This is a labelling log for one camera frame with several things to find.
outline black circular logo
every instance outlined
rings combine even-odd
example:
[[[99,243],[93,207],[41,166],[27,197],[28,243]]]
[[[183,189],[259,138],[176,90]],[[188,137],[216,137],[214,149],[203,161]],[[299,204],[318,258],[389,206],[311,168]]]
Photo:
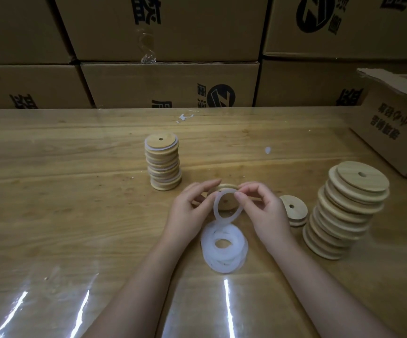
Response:
[[[323,28],[332,17],[335,0],[302,0],[297,7],[297,26],[305,33]]]
[[[215,85],[208,91],[207,104],[211,108],[233,107],[235,92],[226,84]]]

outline forearm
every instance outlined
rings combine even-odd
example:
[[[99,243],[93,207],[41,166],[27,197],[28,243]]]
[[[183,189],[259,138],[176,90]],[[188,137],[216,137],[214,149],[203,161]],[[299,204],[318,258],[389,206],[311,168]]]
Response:
[[[153,337],[184,247],[161,239],[83,338]]]
[[[294,240],[268,251],[322,338],[396,337]]]

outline person's left hand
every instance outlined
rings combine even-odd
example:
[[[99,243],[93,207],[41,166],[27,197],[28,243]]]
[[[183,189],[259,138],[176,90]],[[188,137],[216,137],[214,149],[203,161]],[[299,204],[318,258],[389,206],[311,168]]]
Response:
[[[185,187],[172,203],[162,237],[168,242],[181,245],[183,249],[186,248],[199,233],[218,195],[217,192],[213,192],[205,198],[201,193],[220,183],[220,179],[208,180],[193,182]],[[191,204],[193,201],[200,204],[194,208]]]

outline cardboard box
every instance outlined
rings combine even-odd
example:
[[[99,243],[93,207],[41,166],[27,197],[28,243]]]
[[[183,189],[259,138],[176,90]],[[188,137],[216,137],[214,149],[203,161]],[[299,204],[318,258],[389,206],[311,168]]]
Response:
[[[0,65],[0,109],[92,108],[78,66]]]
[[[0,0],[0,64],[67,64],[71,58],[48,0]]]
[[[407,0],[274,0],[263,52],[407,59]]]
[[[358,67],[407,73],[407,64],[404,63],[263,60],[255,106],[362,104],[371,81],[359,76]]]
[[[351,119],[351,128],[407,177],[407,78],[381,69],[359,69],[375,80]]]
[[[56,0],[78,59],[254,61],[268,0]]]
[[[258,62],[88,63],[98,108],[251,107]]]

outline person's right arm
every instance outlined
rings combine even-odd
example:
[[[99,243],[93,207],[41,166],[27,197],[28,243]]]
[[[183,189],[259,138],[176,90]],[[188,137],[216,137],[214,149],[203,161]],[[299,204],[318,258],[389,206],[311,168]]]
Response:
[[[248,197],[258,197],[258,207]],[[322,338],[396,338],[396,334],[306,254],[294,239],[282,200],[259,182],[235,193]]]

